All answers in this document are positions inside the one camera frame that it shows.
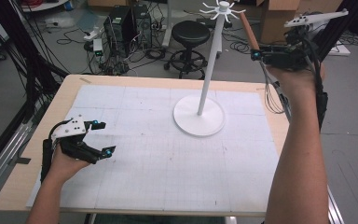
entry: wooden stick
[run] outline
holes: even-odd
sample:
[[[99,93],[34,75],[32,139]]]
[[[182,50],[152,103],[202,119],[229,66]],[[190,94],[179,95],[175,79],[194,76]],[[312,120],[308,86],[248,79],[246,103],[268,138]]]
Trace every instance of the wooden stick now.
[[[255,34],[253,33],[252,27],[243,12],[240,13],[240,17],[243,25],[243,30],[245,30],[246,38],[249,41],[251,49],[260,49],[260,47],[258,47],[257,40],[255,39]]]

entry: forearm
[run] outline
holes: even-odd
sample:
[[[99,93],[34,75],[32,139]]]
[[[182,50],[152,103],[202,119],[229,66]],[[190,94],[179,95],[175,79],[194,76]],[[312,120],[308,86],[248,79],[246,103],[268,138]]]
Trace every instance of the forearm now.
[[[291,106],[291,123],[269,195],[266,224],[327,223],[327,180],[314,95],[294,100]]]
[[[62,182],[46,177],[37,193],[26,224],[59,223],[62,186]]]

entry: desktop computer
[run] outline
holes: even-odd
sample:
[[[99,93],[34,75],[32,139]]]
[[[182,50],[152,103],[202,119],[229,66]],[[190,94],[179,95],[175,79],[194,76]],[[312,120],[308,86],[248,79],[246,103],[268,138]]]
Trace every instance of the desktop computer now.
[[[152,48],[151,17],[147,11],[147,5],[136,4],[132,6],[133,18],[135,20],[136,34],[140,48]]]
[[[103,27],[112,54],[128,57],[130,42],[136,36],[131,7],[114,6],[103,23]]]

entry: human hand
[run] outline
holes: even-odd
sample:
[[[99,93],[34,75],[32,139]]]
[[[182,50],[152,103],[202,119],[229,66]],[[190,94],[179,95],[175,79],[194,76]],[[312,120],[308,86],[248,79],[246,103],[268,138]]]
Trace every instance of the human hand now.
[[[315,76],[310,70],[289,71],[267,66],[270,74],[280,83],[283,94],[290,102],[302,102],[315,99]],[[321,78],[324,79],[324,65],[321,63]]]
[[[56,182],[65,183],[74,176],[79,170],[90,165],[86,161],[76,160],[62,153],[60,144],[54,152],[54,158],[51,162],[50,170],[46,178],[54,179]]]

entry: black stool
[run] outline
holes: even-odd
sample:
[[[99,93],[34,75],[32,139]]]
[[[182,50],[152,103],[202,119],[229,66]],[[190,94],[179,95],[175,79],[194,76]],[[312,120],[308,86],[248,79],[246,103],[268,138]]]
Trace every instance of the black stool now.
[[[179,78],[182,78],[183,73],[201,71],[202,77],[205,78],[205,67],[208,62],[205,57],[193,50],[198,45],[208,41],[211,36],[209,29],[196,21],[181,21],[175,24],[172,28],[172,37],[177,42],[181,43],[186,49],[176,51],[170,60],[164,64],[164,69],[170,69],[170,65],[180,71]]]

